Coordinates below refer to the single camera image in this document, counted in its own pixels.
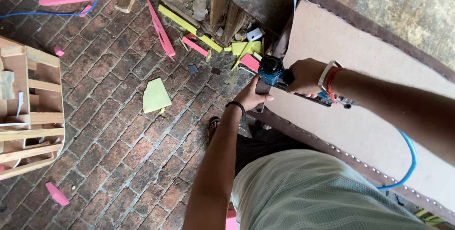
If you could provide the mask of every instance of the yellow foam strip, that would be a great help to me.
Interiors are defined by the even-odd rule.
[[[193,27],[190,23],[186,22],[183,18],[180,18],[177,16],[175,13],[169,11],[166,7],[160,5],[158,7],[158,11],[162,12],[162,14],[166,15],[168,18],[172,19],[175,21],[175,23],[179,24],[182,28],[185,28],[186,30],[190,31],[190,33],[196,35],[196,28]],[[217,45],[214,41],[210,40],[207,36],[201,36],[199,37],[204,43],[206,43],[208,46],[212,47],[215,51],[221,52],[223,48],[221,46]]]

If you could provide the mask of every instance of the brick floor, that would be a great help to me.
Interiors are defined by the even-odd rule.
[[[0,0],[0,15],[77,12],[88,3],[44,7],[38,0]],[[65,147],[56,162],[0,181],[0,207],[6,208],[0,228],[181,228],[208,120],[221,115],[250,77],[231,72],[234,59],[224,53],[212,51],[205,62],[199,53],[186,51],[176,39],[182,35],[178,25],[159,14],[177,53],[172,61],[157,39],[145,0],[136,0],[128,14],[113,3],[98,1],[83,18],[0,19],[2,36],[51,53],[56,44],[65,51],[60,63],[66,119]],[[158,3],[152,0],[155,7]],[[191,64],[199,72],[189,73]],[[211,74],[212,67],[222,75]],[[163,114],[145,114],[143,91],[158,77],[173,105]],[[251,120],[242,120],[243,129]],[[52,200],[47,181],[67,196],[68,206]]]

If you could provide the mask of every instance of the wooden frame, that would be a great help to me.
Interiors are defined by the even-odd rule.
[[[0,180],[51,164],[65,141],[60,59],[0,36]]]

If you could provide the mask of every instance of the plastic bottle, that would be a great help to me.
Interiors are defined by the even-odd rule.
[[[193,11],[194,18],[198,21],[203,21],[205,19],[205,6],[207,0],[194,0],[193,1]]]

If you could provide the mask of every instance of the black wristband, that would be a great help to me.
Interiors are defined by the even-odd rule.
[[[245,108],[242,106],[242,104],[236,101],[231,101],[226,104],[226,107],[228,107],[230,104],[237,105],[238,107],[240,107],[240,109],[242,110],[242,116],[245,114]]]

